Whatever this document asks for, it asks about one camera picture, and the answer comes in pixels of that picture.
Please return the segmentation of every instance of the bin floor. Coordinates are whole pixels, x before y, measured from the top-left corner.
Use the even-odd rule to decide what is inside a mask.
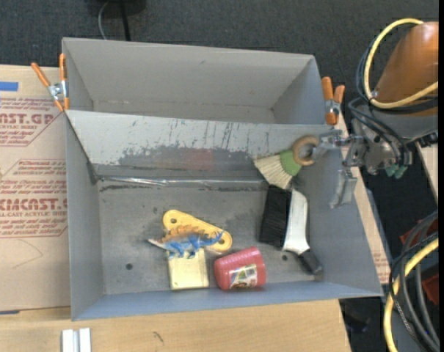
[[[166,252],[148,242],[164,235],[162,218],[170,209],[226,229],[233,245],[226,254],[257,246],[267,282],[313,280],[297,258],[257,241],[266,191],[156,187],[104,181],[99,187],[101,246],[106,294],[169,290]],[[221,257],[206,251],[210,287],[216,287],[213,264]]]

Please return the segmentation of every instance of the black carpet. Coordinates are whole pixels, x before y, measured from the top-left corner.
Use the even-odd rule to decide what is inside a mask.
[[[0,0],[0,64],[57,66],[63,37],[101,38],[104,2]],[[321,76],[346,85],[345,101],[357,96],[354,74],[361,55],[388,24],[439,19],[439,0],[132,0],[126,7],[133,41],[313,54]],[[116,2],[106,6],[102,23],[108,39],[125,39]],[[383,59],[392,44],[392,37],[384,43]],[[401,249],[398,237],[437,208],[419,156],[414,158],[400,180],[363,174],[394,257]],[[373,316],[374,326],[352,333],[353,349],[385,351],[379,307],[357,305]]]

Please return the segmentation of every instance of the toy dinosaur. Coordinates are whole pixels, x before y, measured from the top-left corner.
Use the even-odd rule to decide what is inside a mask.
[[[168,258],[173,258],[176,254],[184,257],[184,252],[188,252],[188,258],[193,258],[201,247],[210,247],[222,239],[225,231],[215,232],[212,235],[204,233],[198,227],[179,226],[170,230],[162,239],[148,239],[148,242],[160,248],[166,249],[170,254]]]

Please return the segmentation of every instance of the red can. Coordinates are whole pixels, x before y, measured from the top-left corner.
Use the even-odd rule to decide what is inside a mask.
[[[216,259],[214,273],[223,290],[260,287],[266,283],[266,265],[255,246]]]

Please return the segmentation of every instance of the black handle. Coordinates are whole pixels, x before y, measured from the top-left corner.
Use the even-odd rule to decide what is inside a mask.
[[[300,259],[300,262],[305,270],[307,270],[310,274],[318,275],[323,271],[323,266],[310,249],[305,250],[298,256],[298,258]]]

